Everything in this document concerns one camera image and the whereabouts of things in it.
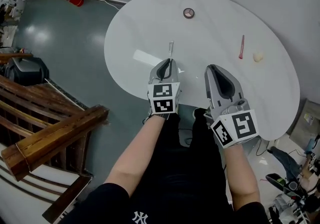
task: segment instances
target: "black pants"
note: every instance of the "black pants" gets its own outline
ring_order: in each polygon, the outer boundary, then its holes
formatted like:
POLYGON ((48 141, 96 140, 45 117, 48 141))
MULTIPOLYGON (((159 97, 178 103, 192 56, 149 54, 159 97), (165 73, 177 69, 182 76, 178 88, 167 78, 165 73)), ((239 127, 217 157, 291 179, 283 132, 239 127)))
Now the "black pants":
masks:
POLYGON ((192 186, 212 188, 218 186, 225 191, 225 173, 213 132, 208 129, 206 119, 198 114, 192 127, 190 148, 180 145, 177 114, 165 121, 159 135, 150 164, 142 178, 143 186, 192 186))

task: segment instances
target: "shoe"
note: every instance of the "shoe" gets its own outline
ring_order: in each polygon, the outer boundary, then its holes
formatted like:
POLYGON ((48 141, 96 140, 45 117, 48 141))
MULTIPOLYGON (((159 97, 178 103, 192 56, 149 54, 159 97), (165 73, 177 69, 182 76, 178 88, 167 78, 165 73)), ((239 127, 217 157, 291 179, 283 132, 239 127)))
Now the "shoe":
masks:
POLYGON ((200 108, 200 107, 195 108, 194 111, 192 112, 192 116, 193 116, 194 120, 195 120, 196 118, 199 118, 199 117, 203 116, 206 111, 207 111, 207 110, 204 109, 204 108, 200 108))

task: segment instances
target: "metal tool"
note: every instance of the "metal tool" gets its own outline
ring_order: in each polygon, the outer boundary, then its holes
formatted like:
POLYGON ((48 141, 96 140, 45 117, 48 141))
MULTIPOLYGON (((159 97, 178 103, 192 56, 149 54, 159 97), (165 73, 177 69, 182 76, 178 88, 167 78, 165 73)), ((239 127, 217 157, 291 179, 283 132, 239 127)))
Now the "metal tool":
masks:
POLYGON ((248 101, 243 97, 240 82, 226 69, 209 65, 205 74, 206 96, 209 99, 209 112, 205 114, 208 123, 220 116, 238 111, 250 110, 248 101))
POLYGON ((166 59, 150 72, 149 84, 178 82, 178 68, 174 59, 166 59))

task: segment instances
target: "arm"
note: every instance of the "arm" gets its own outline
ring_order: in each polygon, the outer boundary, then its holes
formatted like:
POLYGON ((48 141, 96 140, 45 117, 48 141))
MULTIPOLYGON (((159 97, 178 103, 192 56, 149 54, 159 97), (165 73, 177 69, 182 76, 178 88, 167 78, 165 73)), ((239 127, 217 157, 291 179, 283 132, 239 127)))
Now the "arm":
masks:
POLYGON ((309 171, 309 164, 310 164, 310 161, 311 161, 311 156, 308 154, 306 157, 307 157, 306 158, 307 160, 306 160, 305 164, 302 167, 301 173, 302 173, 304 178, 309 179, 311 177, 311 175, 312 175, 312 172, 309 171))
POLYGON ((250 202, 260 202, 257 179, 245 156, 242 145, 225 149, 226 172, 235 210, 250 202))
POLYGON ((123 187, 131 196, 151 160, 165 119, 149 118, 113 166, 105 183, 123 187))

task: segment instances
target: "table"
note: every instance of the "table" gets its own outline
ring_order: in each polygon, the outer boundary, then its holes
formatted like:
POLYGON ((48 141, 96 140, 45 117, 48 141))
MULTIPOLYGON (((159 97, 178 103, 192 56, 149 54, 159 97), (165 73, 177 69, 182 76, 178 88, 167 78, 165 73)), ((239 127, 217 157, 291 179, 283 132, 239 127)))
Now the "table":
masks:
POLYGON ((169 57, 170 41, 179 67, 181 104, 209 106, 204 72, 216 64, 239 80, 263 139, 278 139, 287 131, 299 105, 299 81, 285 48, 258 17, 229 0, 132 0, 116 14, 105 36, 111 76, 125 91, 147 99, 150 71, 169 57), (194 10, 194 18, 183 16, 186 8, 194 10), (264 58, 257 63, 253 53, 264 58))

